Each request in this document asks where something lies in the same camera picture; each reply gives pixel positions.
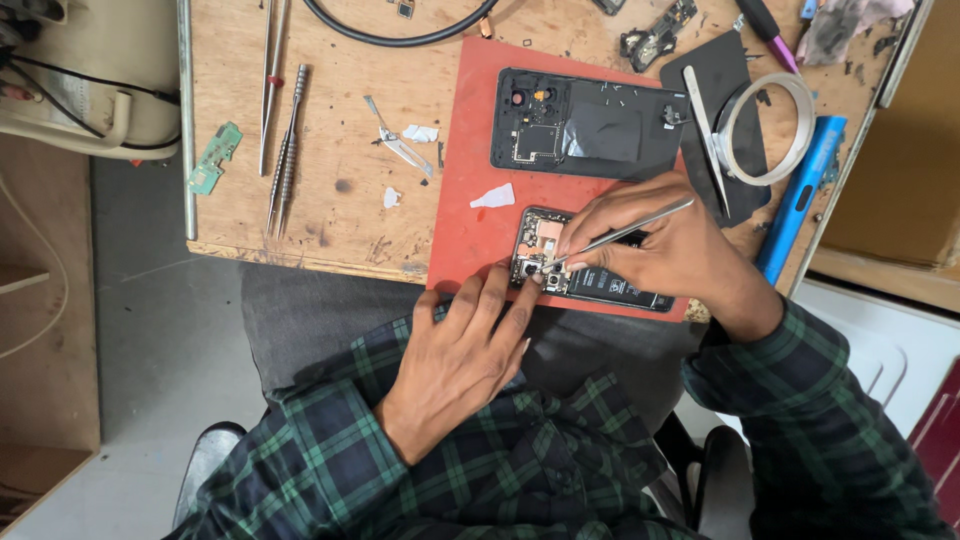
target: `black mat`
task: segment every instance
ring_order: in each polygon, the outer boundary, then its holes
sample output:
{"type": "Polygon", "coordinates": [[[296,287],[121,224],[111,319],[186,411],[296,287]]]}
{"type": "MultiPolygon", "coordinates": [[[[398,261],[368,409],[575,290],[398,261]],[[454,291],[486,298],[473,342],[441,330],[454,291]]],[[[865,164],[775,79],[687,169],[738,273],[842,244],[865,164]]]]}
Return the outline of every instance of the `black mat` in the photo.
{"type": "MultiPolygon", "coordinates": [[[[744,83],[751,81],[740,34],[731,30],[665,65],[660,70],[663,87],[686,91],[683,71],[688,65],[692,65],[696,71],[704,108],[710,122],[715,126],[720,111],[730,96],[744,83]]],[[[692,117],[691,108],[686,118],[692,117]]],[[[681,148],[684,150],[684,162],[690,181],[721,228],[743,223],[750,219],[754,210],[770,202],[770,187],[757,187],[743,184],[739,180],[724,179],[727,201],[730,203],[731,217],[728,218],[720,208],[719,194],[710,176],[707,155],[700,141],[700,133],[693,123],[684,125],[681,148]]],[[[760,176],[767,173],[767,158],[763,150],[763,132],[760,130],[756,101],[744,106],[733,126],[733,154],[737,163],[748,174],[760,176]]]]}

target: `floor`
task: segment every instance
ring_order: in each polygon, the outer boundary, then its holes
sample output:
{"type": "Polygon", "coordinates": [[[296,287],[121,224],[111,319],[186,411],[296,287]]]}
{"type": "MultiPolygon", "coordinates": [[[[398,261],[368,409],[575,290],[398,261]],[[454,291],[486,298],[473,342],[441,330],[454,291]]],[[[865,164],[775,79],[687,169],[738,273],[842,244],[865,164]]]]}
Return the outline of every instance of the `floor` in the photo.
{"type": "MultiPolygon", "coordinates": [[[[180,163],[92,161],[103,449],[5,540],[161,538],[201,431],[263,414],[238,263],[187,251],[180,163]]],[[[694,438],[720,424],[677,410],[694,438]]]]}

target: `red mat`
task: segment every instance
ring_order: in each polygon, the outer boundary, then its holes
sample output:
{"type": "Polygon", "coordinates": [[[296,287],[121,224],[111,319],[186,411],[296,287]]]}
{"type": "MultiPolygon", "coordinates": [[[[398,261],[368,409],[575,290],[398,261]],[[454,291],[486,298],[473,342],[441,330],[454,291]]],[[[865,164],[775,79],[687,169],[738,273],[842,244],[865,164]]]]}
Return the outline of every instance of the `red mat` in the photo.
{"type": "MultiPolygon", "coordinates": [[[[481,37],[464,38],[460,73],[453,101],[453,119],[446,143],[444,181],[433,232],[427,287],[457,292],[464,280],[512,254],[520,215],[536,205],[575,213],[597,195],[622,184],[615,180],[496,169],[490,165],[493,106],[497,75],[504,67],[520,67],[590,77],[610,82],[660,87],[658,81],[605,67],[558,58],[481,37]],[[516,204],[499,209],[471,209],[495,187],[513,183],[516,204]]],[[[684,169],[683,160],[677,167],[684,169]]],[[[543,295],[540,304],[680,322],[688,299],[678,298],[669,313],[607,306],[543,295]]]]}

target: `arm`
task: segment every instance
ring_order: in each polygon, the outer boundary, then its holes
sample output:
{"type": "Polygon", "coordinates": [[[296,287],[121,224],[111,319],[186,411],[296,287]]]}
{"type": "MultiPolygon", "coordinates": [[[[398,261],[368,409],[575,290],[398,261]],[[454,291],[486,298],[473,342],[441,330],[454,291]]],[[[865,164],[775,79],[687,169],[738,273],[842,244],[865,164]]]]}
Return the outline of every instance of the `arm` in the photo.
{"type": "MultiPolygon", "coordinates": [[[[407,467],[488,405],[519,369],[540,288],[530,281],[497,324],[508,280],[500,264],[486,282],[469,278],[443,321],[435,320],[440,295],[423,293],[413,331],[398,340],[405,350],[396,381],[372,409],[352,380],[275,394],[280,411],[240,441],[168,539],[357,535],[407,467]]],[[[383,355],[366,357],[364,367],[373,361],[383,355]]]]}
{"type": "Polygon", "coordinates": [[[350,380],[277,396],[168,539],[343,537],[407,468],[350,380]]]}
{"type": "MultiPolygon", "coordinates": [[[[564,229],[560,253],[694,195],[680,173],[608,193],[564,229]]],[[[754,457],[756,538],[953,538],[929,480],[879,404],[847,369],[838,331],[783,300],[717,229],[699,200],[645,229],[639,249],[608,245],[567,268],[600,265],[637,288],[701,300],[714,320],[684,363],[687,390],[743,419],[754,457]]]]}

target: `plaid shirt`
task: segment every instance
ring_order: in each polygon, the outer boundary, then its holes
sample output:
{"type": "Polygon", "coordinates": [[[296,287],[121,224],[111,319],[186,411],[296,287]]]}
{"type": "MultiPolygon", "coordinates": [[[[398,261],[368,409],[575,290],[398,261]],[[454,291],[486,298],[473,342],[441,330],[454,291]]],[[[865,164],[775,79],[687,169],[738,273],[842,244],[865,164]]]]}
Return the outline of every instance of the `plaid shirt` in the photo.
{"type": "MultiPolygon", "coordinates": [[[[697,402],[743,419],[754,537],[953,538],[917,457],[847,369],[847,340],[786,307],[755,343],[733,345],[714,323],[683,367],[697,402]]],[[[698,537],[641,491],[666,465],[609,372],[567,399],[508,385],[408,469],[371,407],[410,327],[372,331],[315,384],[271,396],[279,411],[168,538],[698,537]]]]}

